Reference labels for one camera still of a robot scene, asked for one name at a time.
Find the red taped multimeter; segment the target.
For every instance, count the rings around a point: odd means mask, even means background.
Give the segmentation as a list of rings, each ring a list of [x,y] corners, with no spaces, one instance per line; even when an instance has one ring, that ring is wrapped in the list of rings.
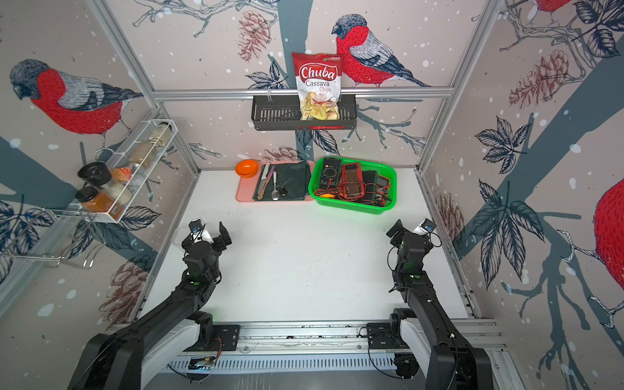
[[[341,196],[344,200],[357,200],[364,196],[365,184],[362,180],[362,169],[359,163],[342,166]]]

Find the green-edged black multimeter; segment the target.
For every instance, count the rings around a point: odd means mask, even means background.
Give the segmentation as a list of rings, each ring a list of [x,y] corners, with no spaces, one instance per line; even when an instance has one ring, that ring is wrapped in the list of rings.
[[[321,163],[321,173],[318,188],[321,190],[335,190],[338,188],[341,178],[340,159],[326,157]]]

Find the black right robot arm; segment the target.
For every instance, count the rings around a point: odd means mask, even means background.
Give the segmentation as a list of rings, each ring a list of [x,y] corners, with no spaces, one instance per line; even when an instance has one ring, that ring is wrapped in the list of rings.
[[[387,236],[397,249],[396,265],[391,269],[393,290],[409,307],[393,313],[393,331],[414,354],[425,388],[493,389],[489,356],[458,331],[424,270],[424,258],[433,248],[429,236],[411,232],[399,220]]]

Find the clear plastic cup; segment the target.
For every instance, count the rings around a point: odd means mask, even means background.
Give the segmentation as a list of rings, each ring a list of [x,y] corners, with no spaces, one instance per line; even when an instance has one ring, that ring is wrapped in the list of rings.
[[[188,237],[188,227],[181,226],[172,234],[172,245],[182,246],[183,241]]]

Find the pink cutting board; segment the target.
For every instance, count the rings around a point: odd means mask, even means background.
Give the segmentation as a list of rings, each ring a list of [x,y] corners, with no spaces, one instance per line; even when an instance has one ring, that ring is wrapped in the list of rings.
[[[270,163],[270,164],[284,164],[284,163],[295,163],[297,161],[290,161],[290,162],[265,162],[266,163]],[[310,170],[311,170],[311,174],[314,172],[314,168],[315,168],[315,162],[314,161],[305,161],[308,162],[308,164],[310,164]],[[237,196],[236,199],[239,202],[254,202],[253,198],[253,191],[256,189],[256,184],[258,182],[258,177],[260,176],[259,174],[259,170],[258,172],[254,175],[254,177],[249,178],[249,179],[240,179],[240,183],[238,186],[238,190],[237,190]],[[312,201],[313,198],[312,196],[308,195],[304,201]]]

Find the orange bowl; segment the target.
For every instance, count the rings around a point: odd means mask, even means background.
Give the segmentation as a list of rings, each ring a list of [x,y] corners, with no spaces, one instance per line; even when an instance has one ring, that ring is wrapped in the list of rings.
[[[259,163],[254,159],[245,159],[240,161],[236,167],[235,172],[239,175],[240,178],[249,179],[254,177],[254,175],[259,170]]]

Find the dark green cloth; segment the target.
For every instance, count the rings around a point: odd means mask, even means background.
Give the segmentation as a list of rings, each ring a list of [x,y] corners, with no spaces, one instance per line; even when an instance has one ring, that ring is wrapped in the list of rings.
[[[270,163],[264,164],[260,170],[258,177],[258,182],[256,184],[256,189],[253,191],[253,200],[257,201],[258,192],[260,191],[261,179],[263,178],[263,173],[267,168],[267,165]],[[289,194],[287,198],[280,198],[279,201],[304,201],[306,197],[309,195],[308,186],[311,178],[311,170],[310,164],[308,162],[295,162],[295,163],[284,163],[284,164],[275,164],[274,172],[277,172],[277,188],[285,187]],[[272,175],[268,180],[268,186],[266,187],[266,192],[264,194],[263,200],[261,202],[271,201],[271,191],[273,190],[272,183]]]

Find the amber spice jar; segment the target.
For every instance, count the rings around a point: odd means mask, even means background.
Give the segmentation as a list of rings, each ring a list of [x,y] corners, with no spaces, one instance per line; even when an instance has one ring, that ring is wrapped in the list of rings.
[[[106,213],[118,218],[123,208],[97,188],[86,186],[76,192],[76,200],[88,211]]]

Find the black-lid spice jar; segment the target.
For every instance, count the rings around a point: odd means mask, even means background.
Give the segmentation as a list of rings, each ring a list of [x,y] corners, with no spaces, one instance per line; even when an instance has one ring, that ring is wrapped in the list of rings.
[[[107,164],[99,161],[84,165],[77,175],[86,183],[96,187],[102,187],[112,181],[112,173]]]

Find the chuba cassava chips bag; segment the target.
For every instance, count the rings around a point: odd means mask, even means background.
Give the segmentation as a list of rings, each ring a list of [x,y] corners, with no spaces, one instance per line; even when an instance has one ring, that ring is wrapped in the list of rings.
[[[292,56],[302,120],[339,120],[341,56],[303,53]]]

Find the gold-handled knife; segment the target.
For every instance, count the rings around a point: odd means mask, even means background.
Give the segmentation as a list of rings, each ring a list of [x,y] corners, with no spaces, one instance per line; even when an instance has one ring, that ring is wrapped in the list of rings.
[[[262,201],[264,194],[266,192],[267,186],[268,186],[268,180],[271,177],[271,175],[273,174],[275,169],[275,166],[273,164],[268,164],[266,166],[265,172],[263,173],[263,178],[261,179],[261,187],[260,187],[260,191],[258,192],[258,197],[257,200],[258,201]]]

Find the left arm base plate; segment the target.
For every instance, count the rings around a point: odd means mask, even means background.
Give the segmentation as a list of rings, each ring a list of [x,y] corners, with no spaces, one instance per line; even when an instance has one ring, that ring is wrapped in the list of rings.
[[[232,352],[237,349],[241,326],[238,324],[201,325],[198,340],[185,352]]]

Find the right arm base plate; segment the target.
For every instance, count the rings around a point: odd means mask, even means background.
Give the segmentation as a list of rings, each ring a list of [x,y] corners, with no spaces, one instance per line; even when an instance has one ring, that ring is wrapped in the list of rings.
[[[365,330],[369,349],[408,349],[389,321],[367,323]]]

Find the white-handled spoon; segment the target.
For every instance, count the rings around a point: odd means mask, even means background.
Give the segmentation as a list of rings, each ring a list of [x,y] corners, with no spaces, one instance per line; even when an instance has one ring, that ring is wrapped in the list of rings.
[[[273,172],[272,183],[273,183],[273,190],[271,191],[271,199],[276,202],[276,201],[279,201],[281,197],[280,191],[277,188],[277,172]]]

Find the black wall basket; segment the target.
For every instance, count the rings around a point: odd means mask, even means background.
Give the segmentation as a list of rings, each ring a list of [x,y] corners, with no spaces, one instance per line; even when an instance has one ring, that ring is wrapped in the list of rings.
[[[356,99],[342,95],[338,120],[303,120],[296,95],[254,96],[251,121],[257,131],[352,130],[357,126]]]

